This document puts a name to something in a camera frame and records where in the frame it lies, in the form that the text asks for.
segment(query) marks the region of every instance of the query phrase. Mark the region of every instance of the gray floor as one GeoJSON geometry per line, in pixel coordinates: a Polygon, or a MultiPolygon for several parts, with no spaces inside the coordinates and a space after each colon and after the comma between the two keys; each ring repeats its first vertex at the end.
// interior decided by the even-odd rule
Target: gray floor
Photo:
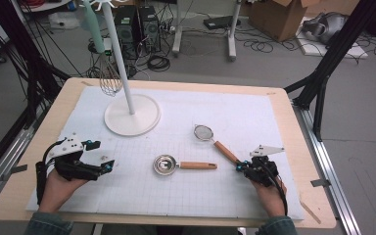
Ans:
{"type": "MultiPolygon", "coordinates": [[[[204,28],[204,16],[186,19],[184,25],[204,28]]],[[[250,28],[247,21],[239,26],[250,28]]],[[[89,66],[88,31],[81,28],[52,35],[80,71],[89,66]]],[[[279,44],[271,53],[253,51],[236,42],[237,60],[227,58],[226,38],[201,33],[183,35],[182,53],[169,55],[171,67],[165,72],[148,71],[151,80],[285,87],[309,75],[321,58],[288,51],[279,44]]],[[[75,71],[54,46],[56,66],[75,71]]],[[[376,234],[376,56],[369,53],[359,65],[343,60],[328,83],[322,122],[322,137],[362,234],[376,234]]],[[[145,80],[139,72],[135,79],[145,80]]],[[[290,94],[295,98],[299,93],[290,94]]],[[[25,107],[24,94],[10,63],[0,64],[0,139],[25,107]]],[[[24,222],[1,222],[0,234],[22,233],[24,222]]],[[[90,234],[90,224],[77,224],[73,234],[90,234]]],[[[344,234],[338,225],[331,230],[299,229],[300,234],[344,234]]]]}

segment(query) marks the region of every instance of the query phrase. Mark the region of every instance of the computer tower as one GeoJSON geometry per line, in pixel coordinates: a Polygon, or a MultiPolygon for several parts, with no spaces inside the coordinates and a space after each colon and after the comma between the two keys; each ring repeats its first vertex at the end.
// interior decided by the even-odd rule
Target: computer tower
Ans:
{"type": "Polygon", "coordinates": [[[161,51],[161,39],[159,32],[160,22],[153,6],[139,8],[142,40],[144,40],[146,52],[161,51]]]}
{"type": "Polygon", "coordinates": [[[141,41],[141,30],[136,6],[118,6],[115,16],[115,26],[123,58],[136,60],[138,58],[137,45],[141,41]]]}

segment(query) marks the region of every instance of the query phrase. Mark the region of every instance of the white round base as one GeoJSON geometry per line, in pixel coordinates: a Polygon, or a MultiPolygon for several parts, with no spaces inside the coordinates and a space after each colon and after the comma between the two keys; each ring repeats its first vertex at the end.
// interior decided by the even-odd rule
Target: white round base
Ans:
{"type": "Polygon", "coordinates": [[[132,95],[135,114],[131,115],[127,100],[121,97],[113,101],[105,111],[106,126],[122,136],[137,136],[153,129],[161,118],[158,104],[150,97],[132,95]]]}

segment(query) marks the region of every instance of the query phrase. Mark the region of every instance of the cardboard box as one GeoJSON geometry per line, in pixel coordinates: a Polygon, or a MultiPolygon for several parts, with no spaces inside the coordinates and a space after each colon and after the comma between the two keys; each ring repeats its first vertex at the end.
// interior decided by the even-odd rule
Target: cardboard box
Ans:
{"type": "Polygon", "coordinates": [[[308,6],[320,0],[267,0],[255,2],[249,16],[250,25],[276,41],[295,36],[308,6]]]}
{"type": "Polygon", "coordinates": [[[316,17],[319,13],[336,12],[349,16],[359,0],[321,0],[319,4],[307,8],[307,17],[316,17]]]}

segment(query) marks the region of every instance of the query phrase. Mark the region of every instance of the table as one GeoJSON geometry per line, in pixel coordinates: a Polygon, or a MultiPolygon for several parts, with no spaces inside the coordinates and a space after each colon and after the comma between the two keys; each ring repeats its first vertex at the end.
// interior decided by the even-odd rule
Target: table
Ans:
{"type": "Polygon", "coordinates": [[[48,10],[66,5],[66,4],[69,3],[69,1],[71,1],[71,0],[61,0],[60,2],[46,2],[42,6],[39,6],[39,7],[36,7],[36,8],[23,9],[23,12],[29,13],[29,12],[48,11],[48,10]]]}
{"type": "MultiPolygon", "coordinates": [[[[64,85],[53,107],[35,133],[19,165],[28,165],[28,170],[13,174],[0,194],[0,220],[29,220],[31,211],[25,210],[31,192],[35,187],[34,165],[45,150],[57,141],[60,131],[84,87],[97,86],[99,81],[90,78],[71,78],[64,85]]],[[[167,89],[181,91],[225,92],[267,96],[276,116],[288,161],[297,182],[305,219],[297,221],[297,227],[332,228],[335,216],[322,187],[313,187],[311,180],[318,179],[306,141],[291,107],[286,92],[281,88],[247,87],[195,83],[129,81],[132,88],[167,89]]],[[[264,221],[251,219],[196,218],[151,215],[61,213],[63,219],[92,223],[136,223],[169,225],[243,226],[257,227],[264,221]]]]}
{"type": "MultiPolygon", "coordinates": [[[[174,36],[173,44],[172,44],[172,53],[175,57],[178,56],[180,45],[181,45],[181,39],[182,39],[181,9],[180,9],[180,4],[178,4],[178,1],[179,0],[176,0],[176,28],[175,28],[175,36],[174,36]]],[[[240,8],[241,8],[241,0],[236,0],[235,6],[234,6],[232,24],[227,34],[228,58],[232,62],[234,62],[237,58],[234,33],[236,31],[237,19],[239,18],[240,8]]]]}

